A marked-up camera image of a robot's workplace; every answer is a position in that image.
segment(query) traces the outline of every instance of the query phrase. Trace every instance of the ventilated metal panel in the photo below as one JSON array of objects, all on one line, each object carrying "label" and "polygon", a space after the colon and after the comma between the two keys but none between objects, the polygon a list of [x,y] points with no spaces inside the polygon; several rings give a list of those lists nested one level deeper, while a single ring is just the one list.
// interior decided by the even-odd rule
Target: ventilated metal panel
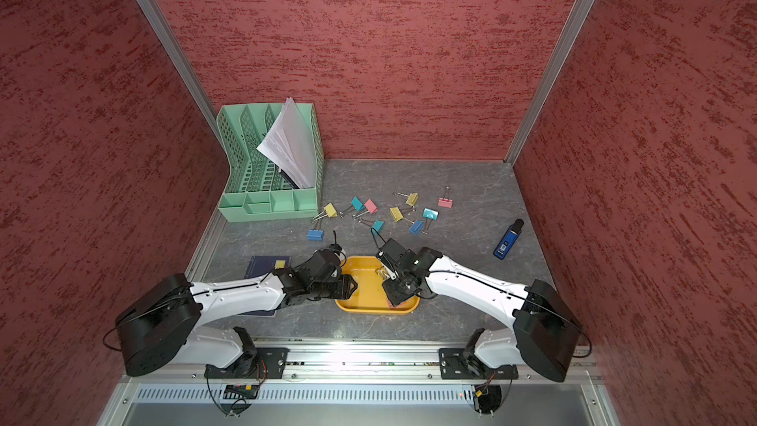
[{"label": "ventilated metal panel", "polygon": [[[237,395],[221,398],[223,383],[212,383],[213,397],[230,403]],[[135,402],[211,403],[203,383],[149,383],[140,386]],[[463,385],[263,385],[256,403],[300,404],[383,404],[383,405],[457,405],[472,402],[470,386]]]}]

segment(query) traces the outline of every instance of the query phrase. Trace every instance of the metal corner post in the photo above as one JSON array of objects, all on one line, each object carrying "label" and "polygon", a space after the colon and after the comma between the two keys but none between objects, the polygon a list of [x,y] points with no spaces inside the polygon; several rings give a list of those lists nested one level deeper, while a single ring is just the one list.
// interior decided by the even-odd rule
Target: metal corner post
[{"label": "metal corner post", "polygon": [[173,34],[170,25],[168,25],[166,17],[160,11],[160,7],[157,5],[156,0],[137,0],[137,3],[145,14],[145,17],[147,17],[147,21],[152,25],[153,30],[155,30],[157,38],[163,43],[163,48],[165,48],[168,57],[171,59],[176,70],[179,72],[179,75],[184,80],[184,84],[186,84],[189,93],[194,97],[194,101],[200,108],[200,112],[202,112],[202,115],[213,131],[213,134],[218,139],[218,143],[223,145],[221,136],[218,132],[218,125],[216,124],[216,113],[213,109],[213,103],[202,88],[200,79],[194,73],[192,65],[189,63],[179,42],[176,40],[176,36]]},{"label": "metal corner post", "polygon": [[573,8],[568,15],[568,19],[565,21],[565,26],[563,26],[563,31],[557,39],[552,57],[550,57],[550,61],[546,64],[544,74],[541,76],[541,81],[539,81],[539,85],[536,88],[534,99],[531,100],[531,104],[523,116],[521,125],[518,127],[516,136],[513,138],[513,144],[510,145],[510,149],[507,151],[507,156],[504,160],[506,163],[515,165],[593,4],[594,0],[575,0],[573,3]]}]

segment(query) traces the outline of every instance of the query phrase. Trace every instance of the binder clip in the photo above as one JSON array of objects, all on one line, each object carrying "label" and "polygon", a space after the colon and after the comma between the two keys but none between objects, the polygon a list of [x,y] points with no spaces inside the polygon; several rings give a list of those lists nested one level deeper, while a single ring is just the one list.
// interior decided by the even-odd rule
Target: binder clip
[{"label": "binder clip", "polygon": [[425,219],[425,221],[423,221],[424,234],[427,234],[429,232],[431,223],[435,221],[437,217],[439,217],[439,211],[434,211],[433,209],[429,209],[428,207],[423,209],[423,218]]},{"label": "binder clip", "polygon": [[406,197],[407,201],[405,201],[405,204],[409,206],[414,206],[418,202],[418,193],[404,194],[404,193],[397,193],[396,191],[394,191],[392,195],[399,196],[399,197]]},{"label": "binder clip", "polygon": [[370,221],[364,221],[363,219],[357,219],[357,222],[367,225],[371,229],[375,229],[376,232],[381,232],[382,228],[384,227],[384,221],[376,221],[374,223],[371,223]]},{"label": "binder clip", "polygon": [[326,204],[323,207],[323,211],[320,214],[318,214],[317,216],[315,216],[314,218],[312,218],[310,221],[311,222],[316,222],[317,220],[323,219],[326,216],[328,216],[328,217],[336,217],[336,209],[334,209],[334,205],[331,204],[331,203]]},{"label": "binder clip", "polygon": [[318,219],[312,229],[308,231],[308,241],[322,241],[323,231],[320,230],[320,225],[323,219]]},{"label": "binder clip", "polygon": [[343,213],[339,213],[339,217],[345,217],[345,214],[349,214],[353,211],[362,211],[365,209],[365,204],[361,203],[356,197],[352,198],[352,207],[346,209]]},{"label": "binder clip", "polygon": [[379,208],[376,207],[376,204],[374,204],[373,201],[367,200],[365,202],[365,211],[363,211],[362,213],[359,213],[359,214],[353,214],[352,217],[358,218],[358,217],[360,217],[363,214],[369,214],[369,213],[370,214],[375,214],[376,211],[378,211],[378,209]]},{"label": "binder clip", "polygon": [[423,229],[423,222],[421,221],[409,221],[405,219],[405,214],[412,213],[416,210],[416,208],[411,207],[405,209],[405,212],[400,211],[399,208],[393,207],[390,209],[390,212],[392,213],[392,217],[394,218],[395,222],[404,221],[407,222],[407,225],[410,226],[410,233],[412,235],[418,235],[419,232]]},{"label": "binder clip", "polygon": [[449,186],[444,188],[444,195],[439,198],[441,207],[452,207],[452,200],[447,198],[447,193],[449,193]]},{"label": "binder clip", "polygon": [[400,209],[398,207],[393,207],[389,210],[390,213],[392,213],[392,218],[394,218],[395,222],[400,222],[400,220],[405,217],[405,214],[414,213],[416,208],[414,207],[408,207],[405,209]]}]

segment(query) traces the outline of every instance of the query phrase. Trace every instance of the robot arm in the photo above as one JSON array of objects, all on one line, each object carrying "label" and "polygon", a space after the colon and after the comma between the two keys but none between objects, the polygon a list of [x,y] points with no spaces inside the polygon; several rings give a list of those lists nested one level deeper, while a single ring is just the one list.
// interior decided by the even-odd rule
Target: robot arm
[{"label": "robot arm", "polygon": [[171,362],[212,365],[213,377],[245,376],[256,357],[247,331],[205,325],[243,312],[296,306],[308,299],[349,299],[357,283],[341,273],[344,260],[335,242],[294,268],[248,280],[189,283],[184,275],[171,275],[116,318],[127,374],[137,377]]},{"label": "robot arm", "polygon": [[376,258],[387,272],[382,286],[392,305],[422,293],[422,297],[443,294],[509,328],[477,331],[464,353],[472,374],[480,377],[484,365],[525,363],[552,381],[565,380],[581,325],[548,283],[535,280],[529,287],[498,280],[428,247],[415,254],[394,239],[384,243]]}]

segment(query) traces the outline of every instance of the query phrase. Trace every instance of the black cable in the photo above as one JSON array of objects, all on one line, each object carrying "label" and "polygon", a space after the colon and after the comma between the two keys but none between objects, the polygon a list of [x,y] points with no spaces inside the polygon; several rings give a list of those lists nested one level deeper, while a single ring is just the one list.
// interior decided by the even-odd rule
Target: black cable
[{"label": "black cable", "polygon": [[418,288],[418,289],[417,289],[417,290],[415,291],[415,293],[414,293],[414,294],[415,294],[415,295],[416,295],[416,296],[417,296],[418,298],[421,298],[421,299],[433,299],[433,298],[436,298],[437,296],[439,296],[439,293],[433,293],[433,294],[434,294],[434,296],[432,296],[432,297],[422,297],[422,296],[420,295],[420,292],[421,292],[421,289],[420,289],[420,288]]},{"label": "black cable", "polygon": [[505,392],[504,395],[502,395],[502,401],[500,401],[500,408],[502,407],[502,405],[505,404],[505,400],[507,400],[507,396],[510,394],[510,389],[511,388],[513,388],[513,379],[512,378],[510,378],[510,383],[509,383],[509,385],[507,385],[507,391]]},{"label": "black cable", "polygon": [[375,230],[375,228],[371,227],[370,231],[371,231],[371,236],[373,237],[373,242],[376,244],[376,248],[381,250],[381,247],[379,246],[378,241],[376,241],[376,236],[378,235],[381,238],[382,242],[384,243],[386,243],[386,239],[384,239],[383,236],[379,234],[377,230]]},{"label": "black cable", "polygon": [[221,408],[221,405],[219,405],[216,402],[216,398],[215,398],[215,396],[213,396],[213,391],[211,390],[211,381],[208,380],[208,378],[207,378],[207,372],[205,373],[205,384],[207,385],[207,394],[211,396],[211,400],[213,400],[213,404],[216,406],[216,408],[218,408],[219,410],[221,410],[221,412],[223,413],[223,417],[224,418],[228,417],[229,416],[229,412],[227,412],[226,410],[224,410],[223,408]]},{"label": "black cable", "polygon": [[514,298],[518,298],[518,299],[522,299],[522,300],[524,300],[524,301],[525,301],[526,303],[530,303],[530,304],[532,304],[532,305],[534,305],[534,306],[538,306],[539,308],[542,308],[542,309],[544,309],[544,311],[548,311],[548,312],[550,312],[550,313],[554,314],[554,315],[555,315],[555,316],[557,316],[558,318],[560,318],[560,319],[563,319],[563,321],[565,321],[565,322],[567,322],[568,324],[570,324],[571,326],[573,326],[573,327],[575,328],[575,330],[576,330],[576,331],[578,331],[578,333],[579,333],[580,335],[582,335],[583,337],[585,337],[585,338],[586,338],[586,341],[587,341],[587,342],[589,343],[589,352],[587,352],[587,353],[586,353],[586,355],[573,355],[573,358],[574,358],[574,359],[585,359],[585,358],[587,358],[587,357],[588,357],[589,355],[591,355],[591,351],[592,351],[592,349],[593,349],[593,345],[592,345],[592,343],[591,343],[591,339],[589,338],[589,336],[587,336],[587,335],[586,335],[586,333],[585,333],[585,332],[583,332],[583,331],[582,331],[582,329],[581,329],[581,328],[580,328],[579,326],[577,326],[577,325],[576,325],[575,323],[573,323],[573,321],[571,321],[570,319],[568,319],[568,318],[565,318],[565,317],[563,317],[563,316],[561,316],[561,315],[557,314],[557,313],[556,313],[556,312],[554,312],[554,311],[553,311],[552,309],[549,309],[549,308],[547,308],[547,307],[544,307],[544,306],[542,306],[541,304],[539,304],[539,303],[536,303],[535,301],[531,301],[530,299],[527,299],[527,298],[524,298],[524,297],[520,297],[520,296],[518,296],[517,294],[514,294],[514,293],[510,293],[509,291],[503,290],[502,288],[499,288],[499,287],[497,287],[497,286],[494,286],[494,285],[488,284],[488,283],[486,283],[485,281],[479,280],[479,279],[477,279],[477,278],[473,278],[472,276],[470,276],[470,275],[466,275],[465,273],[460,273],[459,271],[451,271],[451,270],[435,270],[435,271],[432,271],[432,272],[431,272],[430,274],[434,274],[434,273],[451,273],[451,274],[453,274],[453,275],[459,275],[459,276],[464,276],[464,277],[466,277],[466,278],[470,278],[471,280],[474,280],[474,281],[478,281],[478,283],[480,283],[480,284],[483,284],[484,286],[487,286],[487,287],[489,287],[489,288],[494,288],[495,290],[499,291],[500,293],[505,293],[505,294],[506,294],[507,296],[511,296],[511,297],[514,297]]},{"label": "black cable", "polygon": [[108,332],[106,332],[106,333],[105,333],[105,335],[104,335],[104,336],[102,336],[102,345],[104,345],[104,346],[108,347],[108,348],[109,348],[110,350],[114,350],[114,351],[116,351],[116,352],[121,352],[121,349],[119,349],[119,348],[117,348],[117,347],[113,347],[112,345],[108,344],[108,342],[107,342],[107,341],[105,340],[105,339],[107,339],[107,338],[108,338],[108,336],[109,336],[109,334],[110,334],[111,332],[113,332],[113,331],[117,330],[117,329],[118,329],[119,327],[121,327],[121,326],[124,326],[125,324],[127,324],[127,323],[129,323],[129,322],[131,322],[131,321],[134,321],[135,319],[139,319],[139,318],[141,318],[141,317],[143,317],[143,316],[146,316],[146,315],[150,314],[151,312],[155,312],[155,311],[157,311],[158,309],[164,308],[164,307],[168,306],[169,304],[171,304],[171,303],[172,303],[173,301],[176,301],[177,299],[183,299],[183,298],[184,298],[184,296],[183,296],[183,295],[182,295],[182,296],[178,296],[178,297],[168,298],[168,299],[167,299],[166,301],[164,301],[164,302],[163,302],[162,304],[160,304],[160,305],[158,305],[158,306],[154,307],[153,309],[150,309],[149,311],[145,311],[145,312],[143,312],[143,313],[142,313],[141,315],[139,315],[139,316],[134,316],[133,318],[129,318],[129,319],[127,319],[126,321],[122,322],[121,324],[118,324],[118,325],[116,325],[116,327],[114,327],[113,329],[110,329],[110,330],[109,330]]}]

